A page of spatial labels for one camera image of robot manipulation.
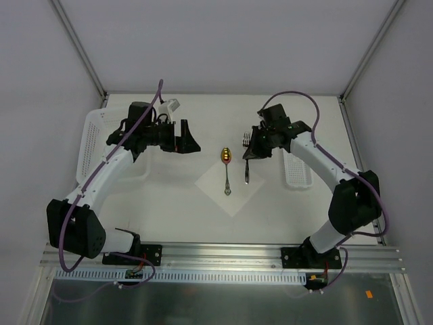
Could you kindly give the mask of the silver fork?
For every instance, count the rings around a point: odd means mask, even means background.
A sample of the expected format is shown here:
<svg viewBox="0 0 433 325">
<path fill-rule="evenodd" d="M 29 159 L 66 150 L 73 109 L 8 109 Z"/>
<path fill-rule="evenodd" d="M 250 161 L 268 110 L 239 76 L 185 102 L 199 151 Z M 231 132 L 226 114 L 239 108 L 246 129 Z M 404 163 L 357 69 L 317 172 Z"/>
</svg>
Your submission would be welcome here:
<svg viewBox="0 0 433 325">
<path fill-rule="evenodd" d="M 242 139 L 242 146 L 244 148 L 247 148 L 250 145 L 250 140 L 251 140 L 251 133 L 245 132 Z M 244 181 L 246 185 L 250 183 L 250 168 L 249 168 L 248 159 L 245 159 Z"/>
</svg>

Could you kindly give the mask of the iridescent gold spoon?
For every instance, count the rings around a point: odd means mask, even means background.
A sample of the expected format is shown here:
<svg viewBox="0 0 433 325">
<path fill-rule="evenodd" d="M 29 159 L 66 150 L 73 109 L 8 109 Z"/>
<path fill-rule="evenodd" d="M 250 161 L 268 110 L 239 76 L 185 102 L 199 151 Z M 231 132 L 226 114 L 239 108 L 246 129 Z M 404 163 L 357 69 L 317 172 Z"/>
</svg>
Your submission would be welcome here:
<svg viewBox="0 0 433 325">
<path fill-rule="evenodd" d="M 229 183 L 228 165 L 231 162 L 232 154 L 228 147 L 224 147 L 221 151 L 221 161 L 225 165 L 225 189 L 224 193 L 226 196 L 231 194 L 231 188 Z"/>
</svg>

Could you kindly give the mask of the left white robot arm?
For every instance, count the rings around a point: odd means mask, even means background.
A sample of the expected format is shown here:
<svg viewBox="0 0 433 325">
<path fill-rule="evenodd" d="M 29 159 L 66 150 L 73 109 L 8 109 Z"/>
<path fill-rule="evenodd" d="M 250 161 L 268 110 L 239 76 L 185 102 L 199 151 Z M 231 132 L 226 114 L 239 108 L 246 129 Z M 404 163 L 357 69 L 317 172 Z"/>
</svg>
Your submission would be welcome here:
<svg viewBox="0 0 433 325">
<path fill-rule="evenodd" d="M 110 195 L 110 188 L 148 147 L 158 146 L 164 152 L 177 154 L 201 150 L 189 131 L 187 120 L 181 120 L 181 134 L 175 135 L 173 112 L 178 107 L 176 99 L 158 108 L 146 102 L 130 104 L 127 116 L 109 134 L 93 170 L 65 199 L 53 199 L 47 205 L 52 247 L 90 259 L 104 253 L 118 253 L 127 264 L 138 262 L 141 258 L 138 234 L 120 228 L 104 228 L 99 213 Z"/>
</svg>

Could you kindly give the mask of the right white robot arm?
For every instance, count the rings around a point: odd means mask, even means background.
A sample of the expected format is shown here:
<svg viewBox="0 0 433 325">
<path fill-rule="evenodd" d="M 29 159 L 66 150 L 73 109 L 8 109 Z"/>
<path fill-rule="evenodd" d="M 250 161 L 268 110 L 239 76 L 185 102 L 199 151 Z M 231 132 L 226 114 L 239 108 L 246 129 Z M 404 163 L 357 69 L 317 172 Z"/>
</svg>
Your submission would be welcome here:
<svg viewBox="0 0 433 325">
<path fill-rule="evenodd" d="M 294 253 L 309 267 L 319 267 L 331 250 L 382 214 L 378 176 L 372 171 L 351 171 L 320 145 L 314 127 L 291 121 L 281 104 L 257 114 L 260 123 L 252 127 L 244 160 L 270 158 L 273 149 L 283 149 L 308 165 L 332 193 L 328 220 Z"/>
</svg>

